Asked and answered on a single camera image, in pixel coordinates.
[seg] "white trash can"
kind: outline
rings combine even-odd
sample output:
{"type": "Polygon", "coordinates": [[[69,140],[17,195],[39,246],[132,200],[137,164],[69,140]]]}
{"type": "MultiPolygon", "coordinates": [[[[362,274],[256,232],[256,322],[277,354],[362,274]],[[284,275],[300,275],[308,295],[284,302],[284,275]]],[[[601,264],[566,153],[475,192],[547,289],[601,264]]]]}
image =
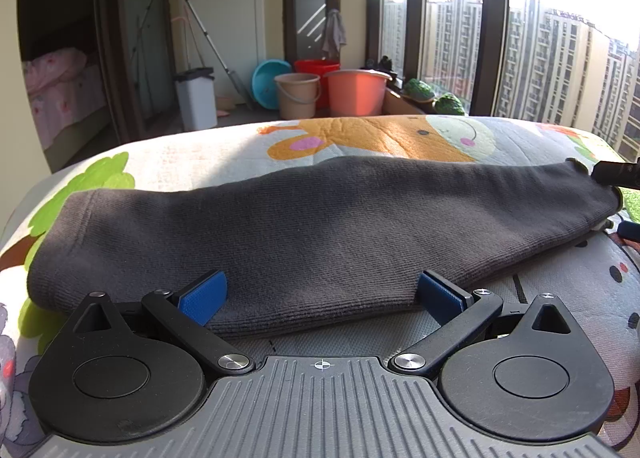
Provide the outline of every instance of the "white trash can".
{"type": "Polygon", "coordinates": [[[195,68],[174,76],[185,131],[202,131],[218,125],[213,68],[195,68]]]}

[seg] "gray ribbed panel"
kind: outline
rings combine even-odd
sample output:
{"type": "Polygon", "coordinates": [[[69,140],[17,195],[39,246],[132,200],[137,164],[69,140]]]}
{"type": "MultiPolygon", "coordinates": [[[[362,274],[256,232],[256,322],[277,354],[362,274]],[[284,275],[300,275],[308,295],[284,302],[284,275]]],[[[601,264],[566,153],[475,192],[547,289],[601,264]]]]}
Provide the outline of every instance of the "gray ribbed panel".
{"type": "Polygon", "coordinates": [[[221,379],[204,406],[156,438],[90,446],[53,436],[36,458],[616,456],[593,436],[553,446],[494,440],[453,417],[421,378],[376,358],[269,357],[245,377],[221,379]]]}

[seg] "gray rag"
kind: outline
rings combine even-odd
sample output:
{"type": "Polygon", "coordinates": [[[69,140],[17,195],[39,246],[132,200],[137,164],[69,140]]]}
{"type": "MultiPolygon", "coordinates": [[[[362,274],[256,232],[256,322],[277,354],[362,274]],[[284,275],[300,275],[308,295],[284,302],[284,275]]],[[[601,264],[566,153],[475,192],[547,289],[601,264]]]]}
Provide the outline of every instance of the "gray rag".
{"type": "Polygon", "coordinates": [[[218,187],[72,194],[31,264],[39,306],[138,301],[211,269],[228,279],[207,324],[270,335],[415,309],[432,269],[463,287],[587,234],[617,189],[572,162],[537,167],[336,157],[218,187]]]}
{"type": "Polygon", "coordinates": [[[324,43],[322,51],[327,52],[329,57],[340,56],[340,48],[347,45],[347,32],[344,30],[342,15],[336,9],[329,10],[324,25],[324,43]]]}

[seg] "pink pillow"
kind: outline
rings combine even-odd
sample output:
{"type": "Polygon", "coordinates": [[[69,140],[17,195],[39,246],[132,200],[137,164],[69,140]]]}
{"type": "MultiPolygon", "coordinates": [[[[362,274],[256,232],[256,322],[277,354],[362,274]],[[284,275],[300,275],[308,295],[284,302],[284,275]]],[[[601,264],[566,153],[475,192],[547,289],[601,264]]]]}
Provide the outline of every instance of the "pink pillow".
{"type": "Polygon", "coordinates": [[[59,82],[68,82],[84,69],[86,55],[75,48],[63,48],[22,64],[24,83],[30,96],[59,82]]]}

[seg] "red bucket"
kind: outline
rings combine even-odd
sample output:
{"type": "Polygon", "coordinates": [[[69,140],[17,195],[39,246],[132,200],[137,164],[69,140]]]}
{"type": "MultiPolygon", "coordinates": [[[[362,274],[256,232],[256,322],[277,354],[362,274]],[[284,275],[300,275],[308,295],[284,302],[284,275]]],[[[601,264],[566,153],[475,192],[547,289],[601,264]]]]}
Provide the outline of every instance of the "red bucket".
{"type": "Polygon", "coordinates": [[[324,76],[326,73],[335,72],[340,69],[340,63],[334,60],[296,60],[293,63],[298,73],[311,73],[320,75],[320,87],[322,94],[316,102],[316,109],[329,107],[329,81],[324,76]]]}

